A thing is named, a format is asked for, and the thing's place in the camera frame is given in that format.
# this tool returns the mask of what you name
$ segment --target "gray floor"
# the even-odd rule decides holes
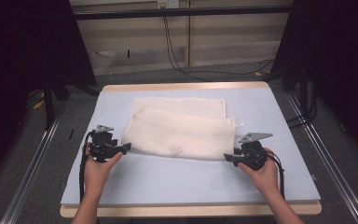
[[[227,64],[202,67],[202,70],[219,70],[226,72],[244,73],[258,68],[258,63]],[[261,77],[251,75],[224,75],[215,73],[194,73],[184,75],[173,69],[116,74],[99,76],[97,82],[101,89],[107,84],[128,83],[161,83],[161,82],[198,82],[204,81],[250,81]],[[289,103],[286,92],[281,89],[281,81],[269,83],[281,107],[283,115],[290,119],[296,114]],[[62,118],[48,147],[48,151],[37,171],[32,188],[17,217],[18,223],[70,223],[59,214],[60,200],[65,187],[66,178],[78,146],[87,129],[88,123],[97,101],[75,88],[68,87],[71,97],[65,103],[55,102],[55,108],[63,106]],[[324,101],[318,98],[318,114],[312,122],[329,149],[339,170],[345,176],[349,185],[358,197],[358,144],[349,134],[339,128],[339,120],[330,111]],[[18,185],[38,148],[46,125],[43,106],[38,110],[29,109],[24,115],[22,125],[17,133],[13,148],[0,163],[0,220],[7,210]],[[312,174],[318,176],[315,184],[321,193],[323,211],[317,216],[303,217],[307,223],[356,223],[346,202],[342,199],[330,174],[325,169],[320,156],[301,128],[292,129],[292,134],[298,144],[302,156]],[[265,218],[170,218],[170,219],[102,219],[102,223],[249,223],[261,221],[268,223]]]

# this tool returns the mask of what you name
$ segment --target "dark background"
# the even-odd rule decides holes
[[[83,40],[71,19],[69,1],[0,1],[0,157],[16,135],[30,91],[45,78],[62,91],[65,74],[83,85],[96,85]]]
[[[337,114],[346,132],[358,140],[358,1],[295,1],[313,6],[291,13],[272,71],[291,90],[305,74]]]

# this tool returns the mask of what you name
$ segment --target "aluminum rod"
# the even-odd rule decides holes
[[[48,146],[53,138],[55,131],[57,129],[60,117],[62,115],[62,111],[64,109],[65,102],[61,103],[61,106],[58,109],[58,114],[56,119],[51,124],[50,128],[45,131],[42,140],[39,143],[39,146],[34,154],[34,158],[31,161],[30,166],[28,167],[27,172],[22,179],[16,194],[11,200],[4,216],[1,219],[0,224],[14,224],[19,217],[21,209],[27,199],[28,193],[31,190],[31,186],[34,182],[34,178],[37,175],[37,171],[39,170],[40,164],[45,157],[45,154],[48,150]]]

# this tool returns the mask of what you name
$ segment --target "wall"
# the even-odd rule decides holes
[[[72,0],[74,12],[157,8],[157,1]],[[290,5],[291,0],[180,0],[180,7]],[[275,57],[287,14],[169,17],[180,66],[258,62]],[[79,21],[96,75],[171,67],[163,18]]]

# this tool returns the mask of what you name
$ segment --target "black cable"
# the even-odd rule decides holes
[[[287,119],[286,122],[287,122],[287,123],[290,123],[290,122],[293,122],[293,121],[295,121],[295,120],[303,119],[303,118],[305,118],[304,114],[300,114],[300,115],[298,115],[298,116],[295,116],[295,117],[292,118],[292,119]]]
[[[259,72],[259,71],[262,71],[263,68],[267,67],[268,65],[270,65],[272,62],[274,62],[274,59],[270,59],[270,60],[263,60],[261,62],[259,62],[259,67],[258,69],[254,70],[254,71],[250,71],[250,72],[246,72],[246,73],[231,73],[231,72],[222,72],[222,71],[209,71],[209,70],[199,70],[199,71],[186,71],[186,70],[183,70],[178,62],[176,61],[176,57],[175,57],[175,54],[173,52],[173,47],[172,47],[172,41],[171,41],[171,35],[170,35],[170,28],[168,26],[168,21],[167,21],[167,18],[166,17],[163,17],[164,19],[164,25],[165,25],[165,35],[166,35],[166,40],[167,40],[167,50],[168,50],[168,58],[170,60],[170,64],[171,66],[178,72],[181,72],[183,74],[185,74],[186,76],[188,77],[192,77],[190,76],[189,74],[191,73],[217,73],[217,74],[226,74],[226,75],[236,75],[236,76],[244,76],[244,75],[251,75],[255,72]],[[170,54],[170,48],[171,48],[171,52],[172,52],[172,56],[174,58],[174,61],[175,61],[175,64],[177,67],[175,67],[172,63],[172,60],[171,60],[171,54]],[[263,62],[266,62],[266,61],[269,61],[268,63],[266,63],[265,65],[261,66],[260,67],[260,64],[263,63]],[[196,78],[196,79],[200,79],[202,81],[208,81],[210,82],[210,80],[206,80],[206,79],[202,79],[200,77],[193,77],[193,78]]]
[[[188,74],[188,72],[185,72],[178,64],[177,60],[176,60],[176,56],[175,56],[175,53],[173,52],[173,46],[172,46],[172,41],[171,41],[171,35],[170,35],[170,28],[168,27],[168,21],[167,21],[167,18],[166,17],[163,17],[164,19],[164,25],[165,25],[165,37],[166,37],[166,41],[167,41],[167,51],[168,51],[168,59],[170,60],[170,64],[172,66],[172,68],[174,68],[176,71],[178,72],[181,72],[182,74],[188,76],[188,77],[193,77],[191,75]],[[174,61],[176,63],[176,66],[175,67],[172,63],[172,60],[171,60],[171,54],[170,54],[170,47],[171,47],[171,52],[172,52],[172,56],[174,58]],[[207,80],[207,79],[203,79],[203,78],[200,78],[200,77],[193,77],[195,79],[198,79],[198,80],[201,80],[201,81],[206,81],[206,82],[211,82],[210,80]]]
[[[83,200],[83,196],[84,196],[84,170],[86,169],[86,161],[87,161],[87,157],[88,157],[88,155],[86,155],[87,143],[89,141],[89,137],[92,136],[93,134],[94,134],[94,132],[89,132],[86,135],[86,138],[84,140],[83,151],[82,151],[82,155],[81,155],[80,172],[79,172],[80,202]]]
[[[279,178],[280,178],[280,192],[281,192],[281,195],[283,196],[284,198],[284,176],[283,176],[283,168],[282,168],[282,164],[281,164],[281,160],[278,158],[277,155],[273,154],[274,156],[270,156],[270,155],[267,155],[270,159],[272,159],[273,161],[275,161],[275,163],[277,164],[278,166],[278,171],[279,171]]]

